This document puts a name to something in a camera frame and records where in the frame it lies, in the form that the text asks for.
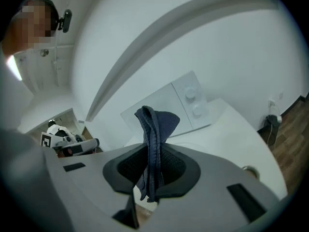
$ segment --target white wall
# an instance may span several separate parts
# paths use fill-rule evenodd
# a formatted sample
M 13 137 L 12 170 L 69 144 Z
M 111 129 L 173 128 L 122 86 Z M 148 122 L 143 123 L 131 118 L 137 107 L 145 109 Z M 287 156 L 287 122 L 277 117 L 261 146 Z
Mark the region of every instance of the white wall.
M 84 130 L 84 124 L 78 123 L 78 121 L 75 118 L 74 118 L 73 122 L 74 122 L 79 134 L 81 135 L 83 133 L 83 130 Z
M 126 48 L 158 18 L 188 1 L 96 1 L 76 40 L 70 75 L 83 113 L 87 115 L 103 80 Z
M 83 132 L 84 127 L 86 126 L 93 138 L 98 138 L 100 141 L 100 148 L 103 151 L 111 150 L 111 147 L 106 143 L 106 136 L 97 121 L 87 122 L 85 121 L 85 114 L 81 110 L 81 105 L 76 101 L 76 98 L 72 95 L 73 99 L 73 113 L 78 120 L 84 121 L 84 123 L 77 123 L 80 131 Z
M 34 130 L 31 133 L 29 133 L 28 135 L 30 137 L 32 137 L 32 139 L 34 139 L 37 144 L 41 145 L 41 134 L 42 134 L 41 130 Z
M 27 133 L 73 106 L 74 99 L 67 87 L 53 87 L 39 92 L 24 113 L 18 130 Z
M 85 114 L 129 44 L 160 16 L 189 0 L 121 1 L 98 2 L 75 48 L 71 89 Z M 125 145 L 132 133 L 120 113 L 194 70 L 208 101 L 223 98 L 259 129 L 269 113 L 270 97 L 282 113 L 309 91 L 308 58 L 293 25 L 280 6 L 279 11 L 235 14 L 197 28 L 144 64 L 93 122 L 111 148 Z
M 30 104 L 33 94 L 26 85 L 17 80 L 0 56 L 0 128 L 15 130 L 21 123 L 21 117 Z
M 79 128 L 76 127 L 74 121 L 70 121 L 70 123 L 66 123 L 64 125 L 73 135 L 81 135 Z

